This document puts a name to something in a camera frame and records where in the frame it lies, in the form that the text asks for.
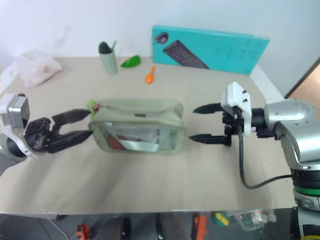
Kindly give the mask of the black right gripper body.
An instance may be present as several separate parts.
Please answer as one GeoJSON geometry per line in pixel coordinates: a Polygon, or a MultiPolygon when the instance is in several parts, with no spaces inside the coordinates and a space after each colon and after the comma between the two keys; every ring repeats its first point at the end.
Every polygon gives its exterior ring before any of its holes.
{"type": "Polygon", "coordinates": [[[244,118],[242,110],[238,106],[231,108],[231,113],[223,110],[222,122],[224,123],[224,145],[232,145],[232,136],[243,136],[244,118]]]}

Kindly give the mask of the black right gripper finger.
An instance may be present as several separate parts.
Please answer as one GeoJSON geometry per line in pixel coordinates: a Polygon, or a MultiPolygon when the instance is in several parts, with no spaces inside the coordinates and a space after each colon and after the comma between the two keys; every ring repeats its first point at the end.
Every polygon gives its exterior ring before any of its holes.
{"type": "Polygon", "coordinates": [[[224,135],[196,134],[188,137],[190,140],[203,144],[225,145],[224,135]]]}
{"type": "Polygon", "coordinates": [[[221,112],[222,106],[220,103],[210,103],[206,105],[201,105],[193,110],[196,114],[214,114],[216,112],[221,112]]]}

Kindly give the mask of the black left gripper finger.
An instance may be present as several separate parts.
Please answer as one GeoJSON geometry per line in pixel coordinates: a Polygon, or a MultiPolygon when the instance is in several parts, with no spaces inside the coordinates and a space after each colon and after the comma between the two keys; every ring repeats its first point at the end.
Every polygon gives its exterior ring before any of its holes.
{"type": "Polygon", "coordinates": [[[46,147],[46,152],[54,154],[75,145],[83,143],[92,135],[91,130],[76,130],[66,134],[59,134],[49,140],[46,147]]]}
{"type": "Polygon", "coordinates": [[[73,124],[86,118],[91,112],[87,109],[72,109],[52,116],[54,125],[53,131],[58,131],[62,126],[73,124]]]}

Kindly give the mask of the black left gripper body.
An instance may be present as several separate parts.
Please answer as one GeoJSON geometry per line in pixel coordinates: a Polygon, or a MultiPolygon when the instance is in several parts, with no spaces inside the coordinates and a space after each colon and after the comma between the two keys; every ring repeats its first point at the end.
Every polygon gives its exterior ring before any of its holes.
{"type": "Polygon", "coordinates": [[[24,138],[33,151],[48,153],[50,144],[60,134],[61,126],[54,122],[50,129],[51,120],[42,117],[30,122],[26,128],[24,138]]]}

